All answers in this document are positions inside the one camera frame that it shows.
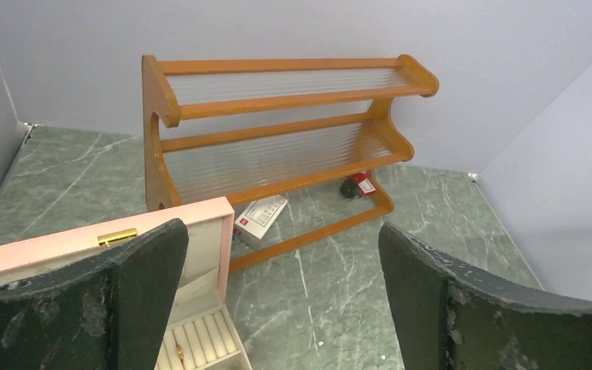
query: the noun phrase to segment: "green marble floor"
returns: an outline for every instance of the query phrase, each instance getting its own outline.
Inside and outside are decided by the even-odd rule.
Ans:
[[[141,138],[38,126],[18,158],[0,192],[0,244],[146,210]],[[467,175],[399,164],[375,174],[394,212],[230,276],[227,305],[255,369],[403,368],[376,246],[386,220],[539,287]],[[333,222],[335,187],[290,194],[267,237]]]

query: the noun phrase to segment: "white medicine box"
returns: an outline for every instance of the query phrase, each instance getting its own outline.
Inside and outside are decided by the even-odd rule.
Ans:
[[[246,207],[234,223],[234,234],[249,245],[260,247],[262,237],[285,206],[288,199],[280,195],[256,200]]]

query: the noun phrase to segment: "white vein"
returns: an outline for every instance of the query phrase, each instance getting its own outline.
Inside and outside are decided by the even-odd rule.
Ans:
[[[359,287],[359,289],[357,291],[355,291],[355,293],[351,294],[348,296],[348,298],[346,298],[346,300],[344,301],[344,303],[341,304],[341,307],[339,308],[339,313],[344,313],[344,311],[346,310],[346,306],[348,306],[349,303],[351,303],[351,300],[358,294],[362,293],[363,291],[369,289],[373,283],[375,282],[375,279],[378,278],[378,276],[380,275],[381,271],[378,271],[375,273],[375,275],[373,275],[373,277],[371,278],[370,281],[368,281],[367,283],[363,284],[362,286]]]
[[[312,306],[310,306],[310,294],[308,293],[308,286],[305,283],[305,272],[303,271],[303,263],[301,262],[301,251],[300,250],[296,250],[296,253],[294,253],[294,257],[296,257],[296,259],[298,260],[298,267],[301,269],[301,283],[303,283],[303,289],[305,290],[305,299],[308,301],[308,315],[310,316],[310,324],[311,324],[311,329],[312,329],[312,336],[310,337],[310,343],[312,343],[312,339],[314,339],[314,349],[317,352],[317,357],[318,357],[318,340],[316,338],[316,333],[315,333],[315,320],[312,317]]]
[[[37,153],[38,150],[40,150],[40,148],[42,148],[44,146],[44,144],[46,143],[45,140],[43,140],[42,142],[40,142],[39,144],[37,144],[37,147],[31,152],[26,154],[25,156],[21,157],[20,159],[18,159],[18,161],[24,161],[27,160],[28,158],[30,158],[33,154]]]
[[[489,245],[485,244],[484,246],[484,269],[486,271],[489,270]]]
[[[351,275],[353,275],[353,273],[355,272],[355,248],[351,247],[351,268],[350,270],[348,270],[348,273],[346,274],[346,282],[350,282],[351,281]]]
[[[346,271],[346,267],[348,266],[348,264],[346,263],[346,259],[344,258],[344,255],[341,254],[341,250],[339,249],[339,245],[337,244],[337,242],[333,238],[333,235],[328,237],[328,244],[332,244],[332,247],[335,248],[335,251],[337,251],[337,254],[339,255],[339,259],[341,260],[341,264],[344,266],[344,271]]]
[[[45,168],[44,170],[42,170],[40,173],[43,173],[53,167],[57,167],[60,166],[62,164],[66,164],[66,163],[72,163],[72,162],[76,162],[77,160],[81,160],[84,158],[87,158],[87,156],[89,154],[92,153],[92,151],[94,150],[94,146],[99,142],[99,140],[101,139],[101,136],[103,136],[102,133],[99,134],[99,136],[96,138],[96,140],[94,140],[94,143],[92,143],[92,145],[87,148],[87,150],[85,151],[85,153],[79,157],[76,160],[71,160],[69,162],[64,162],[64,163],[58,163],[54,166]],[[92,158],[91,161],[89,161],[89,163],[87,164],[87,166],[85,167],[85,169],[78,175],[78,177],[66,188],[64,189],[63,192],[60,193],[60,195],[58,195],[58,197],[51,202],[51,204],[43,211],[41,212],[39,215],[37,215],[37,217],[35,217],[31,223],[24,229],[22,230],[21,233],[19,233],[19,235],[23,235],[26,231],[28,231],[33,225],[35,225],[40,219],[42,219],[42,217],[44,217],[81,179],[83,176],[85,176],[85,174],[87,173],[87,171],[89,171],[90,168],[92,168],[92,166],[94,165],[94,163],[96,162],[97,159],[99,159],[99,156],[105,152],[110,151],[115,145],[119,144],[119,143],[123,143],[124,141],[127,140],[131,140],[132,138],[126,138],[124,140],[119,140],[119,141],[115,141],[113,143],[110,143],[108,145],[105,145],[102,148],[99,148],[96,152],[94,152],[94,157]]]
[[[431,225],[432,223],[430,221],[428,221],[426,219],[426,217],[423,215],[423,207],[421,206],[421,200],[419,199],[419,196],[416,193],[414,193],[414,198],[416,199],[416,205],[419,207],[419,216],[421,216],[422,224],[414,221],[414,223],[416,224],[416,229],[411,230],[410,232],[414,235],[418,235],[426,228],[426,226]]]
[[[244,289],[246,289],[246,272],[241,273],[241,289],[239,290],[239,294],[237,295],[237,303],[235,304],[235,308],[233,310],[233,320],[237,318],[237,309],[239,308],[239,302],[241,302],[241,297],[244,295]]]
[[[443,178],[440,178],[441,181],[441,190],[443,193],[443,201],[446,202],[446,205],[448,206],[448,209],[450,210],[451,214],[455,213],[455,210],[452,208],[452,205],[450,204],[450,195],[449,195],[449,189],[448,189],[448,183],[446,181],[444,181]]]
[[[275,314],[274,317],[269,319],[269,321],[265,322],[262,326],[260,326],[256,331],[253,331],[251,335],[249,335],[248,338],[244,341],[244,348],[246,349],[246,351],[250,351],[255,337],[257,337],[259,334],[262,334],[262,332],[265,331],[274,322],[276,322],[276,320],[283,318],[285,315],[290,316],[291,313],[289,311],[280,311],[277,314]]]
[[[327,226],[328,224],[325,223],[325,218],[323,217],[323,214],[321,213],[321,210],[318,209],[315,200],[311,197],[310,195],[310,190],[308,188],[305,188],[305,193],[308,195],[309,200],[312,202],[312,206],[314,208],[314,211],[316,211],[316,213],[318,214],[318,216],[321,218],[321,222]]]
[[[287,202],[287,209],[289,210],[289,218],[291,218],[291,222],[294,223],[294,214],[291,212],[291,203]]]

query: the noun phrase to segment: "gold latch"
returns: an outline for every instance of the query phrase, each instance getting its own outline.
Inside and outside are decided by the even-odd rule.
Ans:
[[[128,230],[117,231],[116,233],[101,235],[100,237],[96,238],[96,241],[99,243],[99,245],[105,245],[106,247],[112,247],[112,245],[114,243],[127,241],[131,237],[136,237],[136,236],[137,236],[137,229],[128,229]]]

